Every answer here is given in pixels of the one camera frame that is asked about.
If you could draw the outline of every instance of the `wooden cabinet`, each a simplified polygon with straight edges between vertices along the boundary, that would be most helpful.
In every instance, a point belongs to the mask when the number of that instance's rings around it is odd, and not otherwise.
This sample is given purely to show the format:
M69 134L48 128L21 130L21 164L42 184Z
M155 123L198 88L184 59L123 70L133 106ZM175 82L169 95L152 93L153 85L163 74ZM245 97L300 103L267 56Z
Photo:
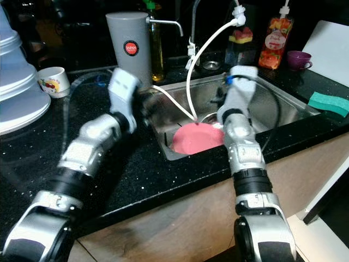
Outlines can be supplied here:
M313 199L349 156L349 133L268 164L287 217ZM82 237L98 262L205 261L234 245L231 179Z
M68 262L95 262L96 260L85 250L85 248L75 241L70 251Z

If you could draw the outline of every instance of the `green sponge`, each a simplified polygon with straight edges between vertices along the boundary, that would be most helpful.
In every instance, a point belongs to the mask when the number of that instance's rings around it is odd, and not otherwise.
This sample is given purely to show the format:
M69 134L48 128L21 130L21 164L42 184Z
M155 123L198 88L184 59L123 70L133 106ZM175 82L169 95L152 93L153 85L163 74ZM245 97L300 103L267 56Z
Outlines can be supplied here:
M327 96L317 92L312 94L308 105L313 108L335 112L342 117L346 117L349 113L349 100L341 97Z

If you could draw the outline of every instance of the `pink plate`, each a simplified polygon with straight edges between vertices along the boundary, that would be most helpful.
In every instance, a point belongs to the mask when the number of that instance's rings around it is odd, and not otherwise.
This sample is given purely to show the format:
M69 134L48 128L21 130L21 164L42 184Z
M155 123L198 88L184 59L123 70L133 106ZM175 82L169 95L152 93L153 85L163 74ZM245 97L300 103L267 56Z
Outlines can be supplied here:
M224 133L205 123L190 123L177 130L172 148L181 154L196 154L223 145Z

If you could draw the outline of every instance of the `black countertop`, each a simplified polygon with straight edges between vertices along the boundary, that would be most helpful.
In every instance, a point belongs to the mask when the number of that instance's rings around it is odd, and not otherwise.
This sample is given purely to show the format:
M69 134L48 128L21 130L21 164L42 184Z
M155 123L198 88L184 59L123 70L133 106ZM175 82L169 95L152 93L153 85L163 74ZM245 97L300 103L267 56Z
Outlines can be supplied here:
M169 82L184 81L184 69L173 67ZM348 98L349 88L309 70L260 70L271 82L307 102L314 91ZM194 75L208 76L205 70ZM70 101L69 141L79 128L109 110L105 80L81 85ZM56 173L63 141L63 100L53 99L49 111L18 131L0 137L0 246L34 196ZM322 112L278 128L264 151L267 163L289 156L349 131L349 117ZM258 134L261 145L270 132ZM110 151L84 206L86 220L77 236L115 224L230 177L223 146L169 161L150 127L140 120L137 132Z

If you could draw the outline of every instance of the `dish soap bottle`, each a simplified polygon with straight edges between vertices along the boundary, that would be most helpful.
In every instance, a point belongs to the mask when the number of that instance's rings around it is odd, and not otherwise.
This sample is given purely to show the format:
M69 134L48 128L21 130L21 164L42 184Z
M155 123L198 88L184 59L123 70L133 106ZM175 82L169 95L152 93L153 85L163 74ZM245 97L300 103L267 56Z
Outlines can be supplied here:
M265 68L277 69L285 51L285 45L290 35L293 19L286 17L290 12L288 0L280 9L280 17L270 20L267 36L263 44L258 65Z
M155 15L155 3L152 0L143 0L147 5L150 19L157 19ZM165 78L163 49L161 47L160 25L151 23L150 28L151 54L152 54L152 71L153 81L159 82Z

